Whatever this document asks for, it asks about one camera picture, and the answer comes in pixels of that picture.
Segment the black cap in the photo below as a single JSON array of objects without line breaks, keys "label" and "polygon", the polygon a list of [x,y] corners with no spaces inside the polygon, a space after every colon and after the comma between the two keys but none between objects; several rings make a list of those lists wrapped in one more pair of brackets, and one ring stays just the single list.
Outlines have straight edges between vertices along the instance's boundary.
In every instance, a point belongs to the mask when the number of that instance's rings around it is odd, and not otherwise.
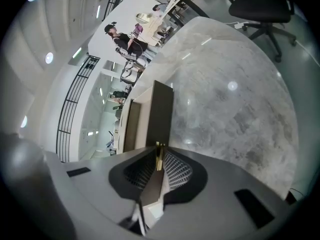
[{"label": "black cap", "polygon": [[104,28],[105,33],[108,33],[110,29],[112,29],[114,27],[114,25],[108,24],[106,25],[106,27]]}]

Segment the gray marble surface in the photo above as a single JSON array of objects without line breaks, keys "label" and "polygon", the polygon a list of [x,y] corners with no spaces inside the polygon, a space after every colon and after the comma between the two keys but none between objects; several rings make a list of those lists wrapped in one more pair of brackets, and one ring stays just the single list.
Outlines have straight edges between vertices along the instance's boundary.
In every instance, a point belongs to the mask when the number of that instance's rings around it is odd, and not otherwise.
[{"label": "gray marble surface", "polygon": [[216,20],[194,18],[129,98],[154,80],[174,89],[171,147],[239,165],[285,198],[297,163],[297,120],[281,75],[257,45]]}]

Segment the black outfit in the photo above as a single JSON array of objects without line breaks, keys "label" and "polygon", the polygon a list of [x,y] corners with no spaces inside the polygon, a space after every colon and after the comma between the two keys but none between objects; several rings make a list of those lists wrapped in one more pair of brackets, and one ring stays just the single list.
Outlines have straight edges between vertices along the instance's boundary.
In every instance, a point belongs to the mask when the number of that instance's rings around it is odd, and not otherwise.
[{"label": "black outfit", "polygon": [[135,38],[128,49],[128,42],[130,41],[130,37],[124,33],[120,33],[120,36],[113,37],[113,41],[120,46],[121,48],[125,49],[128,54],[135,54],[137,57],[147,49],[148,44],[146,42],[142,42]]},{"label": "black outfit", "polygon": [[128,98],[128,93],[126,93],[125,91],[114,91],[113,95],[115,98]]}]

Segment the black office chair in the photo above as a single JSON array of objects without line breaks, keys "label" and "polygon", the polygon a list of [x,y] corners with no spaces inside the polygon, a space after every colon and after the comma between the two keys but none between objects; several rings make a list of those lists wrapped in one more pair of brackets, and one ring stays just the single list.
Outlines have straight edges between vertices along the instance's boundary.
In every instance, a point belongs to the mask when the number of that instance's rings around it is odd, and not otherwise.
[{"label": "black office chair", "polygon": [[251,40],[267,34],[278,53],[275,56],[276,62],[281,62],[282,52],[274,33],[288,37],[292,46],[297,44],[295,35],[273,26],[273,23],[283,24],[290,21],[291,15],[294,14],[292,2],[289,8],[287,0],[235,0],[229,8],[229,13],[241,19],[260,22],[259,24],[245,23],[242,29],[244,31],[247,30],[247,27],[258,29],[249,36]]}]

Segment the chair base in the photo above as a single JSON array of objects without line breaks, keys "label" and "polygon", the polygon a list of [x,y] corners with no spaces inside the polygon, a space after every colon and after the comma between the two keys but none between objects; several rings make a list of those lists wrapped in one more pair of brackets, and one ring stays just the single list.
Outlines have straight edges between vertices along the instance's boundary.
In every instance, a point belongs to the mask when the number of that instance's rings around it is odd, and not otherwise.
[{"label": "chair base", "polygon": [[284,31],[283,29],[279,29],[275,26],[272,25],[272,23],[260,23],[260,24],[257,24],[257,23],[245,23],[242,27],[242,29],[244,31],[247,30],[247,27],[251,27],[251,28],[255,28],[255,29],[258,29],[256,32],[254,32],[252,35],[249,36],[249,39],[250,40],[253,40],[263,34],[266,34],[269,36],[269,38],[271,39],[273,45],[275,46],[275,49],[277,51],[277,55],[275,56],[275,61],[276,62],[281,62],[281,57],[282,57],[282,52],[281,52],[281,49],[280,49],[280,46],[274,36],[274,33],[276,34],[280,34],[280,35],[283,35],[283,36],[286,36],[289,38],[289,41],[291,43],[292,46],[296,46],[296,39],[297,37],[287,31]]}]

